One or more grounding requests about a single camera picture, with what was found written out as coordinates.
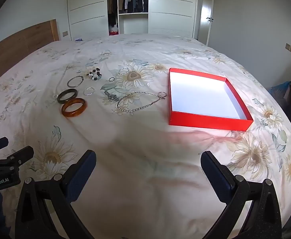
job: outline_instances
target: orange bangle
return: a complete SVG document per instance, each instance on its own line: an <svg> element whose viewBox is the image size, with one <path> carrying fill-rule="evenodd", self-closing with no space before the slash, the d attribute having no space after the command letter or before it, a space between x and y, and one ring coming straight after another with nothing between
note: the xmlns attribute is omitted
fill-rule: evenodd
<svg viewBox="0 0 291 239"><path fill-rule="evenodd" d="M75 104L75 103L81 103L82 106L79 109L76 109L73 112L67 112L66 109ZM62 107L61 107L61 114L63 114L65 117L67 118L71 118L71 117L76 117L78 115L80 115L81 113L84 112L84 110L87 108L87 103L84 99L81 98L74 98L71 99L69 101L67 101Z"/></svg>

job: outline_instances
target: bedsheet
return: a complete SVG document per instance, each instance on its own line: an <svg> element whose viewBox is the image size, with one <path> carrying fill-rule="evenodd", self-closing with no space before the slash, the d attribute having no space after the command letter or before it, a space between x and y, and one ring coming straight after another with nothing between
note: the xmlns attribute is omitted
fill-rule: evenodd
<svg viewBox="0 0 291 239"><path fill-rule="evenodd" d="M95 68L102 74L97 81L87 76ZM130 71L120 75L121 68ZM116 109L104 93L122 97L133 91L168 92L169 68L228 78L253 117L250 129L169 126L168 100L130 115ZM76 89L88 107L67 119L55 96L77 75L84 76ZM95 92L84 96L88 87ZM122 107L152 101L152 96L134 94ZM3 136L9 146L0 150L0 158L27 145L34 148L34 158L21 167L22 181L29 176L50 179L64 173L87 149L96 152L97 165L72 203L95 238L202 238L225 207L200 167L200 154L206 150L249 181L270 178L282 224L291 215L291 123L246 69L194 39L118 35L58 41L37 50L0 78ZM2 191L11 235L22 184ZM248 208L247 203L232 235L239 232Z"/></svg>

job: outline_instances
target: chain necklace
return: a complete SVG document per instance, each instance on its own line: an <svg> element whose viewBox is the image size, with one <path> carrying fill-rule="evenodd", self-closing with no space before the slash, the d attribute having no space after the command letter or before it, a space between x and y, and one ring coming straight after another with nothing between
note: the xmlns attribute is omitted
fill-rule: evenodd
<svg viewBox="0 0 291 239"><path fill-rule="evenodd" d="M152 102L152 103L150 103L150 104L148 104L148 105L146 105L146 106L142 106L142 107L136 108L136 109L134 109L134 110L125 110L125 109L121 109L121 108L120 108L119 104L120 104L120 102L121 102L122 100L124 100L125 98L127 98L127 97L130 96L130 95L137 94L137 93L144 93L144 94L148 94L148 95L152 95L152 96L157 96L157 97L159 97L159 99L157 99L156 101L154 101L154 102ZM149 93L149 92L133 92L133 93L129 93L128 95L123 96L121 99L119 99L119 101L118 101L118 103L117 103L117 109L119 109L119 110L121 110L121 111L123 111L123 112L130 112L131 115L133 115L133 112L136 112L136 111L142 110L142 109L144 109L144 108L146 108L146 107L149 107L149 106L151 106L152 104L158 102L159 100L165 100L165 97L167 97L167 93L165 93L165 92L159 92L157 95L156 95L156 94Z"/></svg>

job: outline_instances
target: screw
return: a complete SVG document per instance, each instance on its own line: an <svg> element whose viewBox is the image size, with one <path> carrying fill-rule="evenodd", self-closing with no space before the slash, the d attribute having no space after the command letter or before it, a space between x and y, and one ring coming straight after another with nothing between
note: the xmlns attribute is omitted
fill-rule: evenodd
<svg viewBox="0 0 291 239"><path fill-rule="evenodd" d="M238 180L239 182L244 181L244 177L241 175L235 175L236 180Z"/></svg>
<svg viewBox="0 0 291 239"><path fill-rule="evenodd" d="M25 183L26 184L29 184L31 181L32 181L31 177L28 177L28 178L25 179Z"/></svg>
<svg viewBox="0 0 291 239"><path fill-rule="evenodd" d="M63 176L61 175L61 174L56 174L55 176L54 176L54 180L55 181L59 181L61 178L62 178Z"/></svg>
<svg viewBox="0 0 291 239"><path fill-rule="evenodd" d="M270 179L266 179L265 182L266 182L267 185L272 185L273 184Z"/></svg>

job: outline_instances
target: headboard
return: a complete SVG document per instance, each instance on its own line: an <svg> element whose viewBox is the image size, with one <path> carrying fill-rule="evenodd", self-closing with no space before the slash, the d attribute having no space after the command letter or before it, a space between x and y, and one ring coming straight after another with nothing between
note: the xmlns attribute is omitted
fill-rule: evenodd
<svg viewBox="0 0 291 239"><path fill-rule="evenodd" d="M55 19L23 29L5 38L0 42L0 77L32 52L58 40Z"/></svg>

